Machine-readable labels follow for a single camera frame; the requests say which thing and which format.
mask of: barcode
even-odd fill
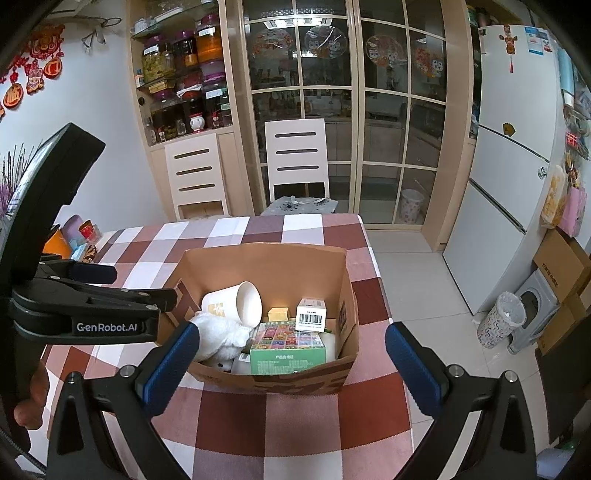
[[[322,323],[322,315],[300,313],[300,323]]]

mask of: window pane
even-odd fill
[[[300,91],[255,93],[252,95],[255,111],[256,137],[261,163],[267,163],[265,147],[265,122],[301,118]]]
[[[324,118],[329,161],[351,161],[351,92],[304,90],[306,118]]]
[[[315,20],[303,18],[300,22],[313,25]],[[299,23],[304,85],[350,86],[351,58],[347,21],[338,18],[324,20],[330,22],[330,25],[308,27]]]
[[[439,163],[445,107],[415,99],[410,105],[406,163],[435,168]]]
[[[359,0],[362,18],[376,18],[404,25],[402,0]]]
[[[402,163],[407,97],[365,92],[363,161]]]
[[[439,0],[406,0],[408,25],[445,37]]]
[[[427,214],[434,183],[434,171],[405,168],[394,223],[422,225]]]
[[[291,0],[243,0],[244,19],[293,15]]]
[[[349,211],[349,183],[351,180],[351,165],[329,165],[330,198],[339,203],[335,213]]]
[[[346,15],[345,0],[295,0],[298,14]]]
[[[445,42],[411,30],[410,44],[413,56],[411,93],[445,101],[447,78]]]
[[[364,223],[392,223],[400,170],[383,165],[363,166],[359,214]]]
[[[296,29],[245,26],[253,90],[298,85]]]
[[[406,30],[362,21],[365,86],[408,93]]]

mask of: glass jar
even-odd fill
[[[181,30],[173,44],[174,59],[177,70],[192,67],[199,63],[197,59],[197,40],[194,30]]]
[[[207,128],[223,127],[222,99],[228,95],[228,86],[225,80],[204,85],[203,95],[205,97],[205,124]]]
[[[232,125],[232,112],[230,111],[230,97],[227,88],[220,98],[220,110],[222,111],[222,125],[229,127]]]
[[[190,127],[192,131],[195,131],[191,124],[191,118],[197,114],[203,115],[203,94],[200,90],[191,90],[189,92],[185,92],[183,94],[181,104],[183,106],[185,123]]]
[[[197,55],[200,62],[223,60],[220,16],[209,14],[201,19],[197,30]]]
[[[142,53],[142,67],[146,83],[174,73],[172,46],[162,35],[146,40]]]
[[[184,122],[183,107],[173,90],[162,90],[154,96],[150,106],[152,122],[156,129],[159,142],[171,140],[178,136],[177,120]]]

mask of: tile floor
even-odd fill
[[[433,253],[419,232],[369,231],[369,241],[384,281],[395,321],[402,321],[445,364],[459,364],[471,375],[498,377],[514,370],[521,380],[534,429],[535,449],[548,446],[548,423],[544,391],[535,361],[535,345],[511,355],[506,340],[493,349],[483,348],[476,338],[476,325],[440,253]],[[484,317],[479,313],[476,319]],[[416,447],[433,420],[423,415],[407,392]],[[460,440],[440,480],[448,480],[462,461],[478,413],[471,413]]]

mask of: refrigerator door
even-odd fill
[[[468,182],[443,258],[470,311],[495,288],[523,240],[513,223]]]
[[[486,128],[478,130],[470,178],[524,230],[534,216],[547,169],[546,161],[522,146]]]
[[[503,25],[479,29],[479,122],[549,160],[561,109],[556,52],[551,43],[544,45],[543,37],[548,38],[545,30],[527,27],[526,31],[526,27],[519,25],[510,25],[509,29],[510,34]],[[515,54],[509,54],[513,48]]]

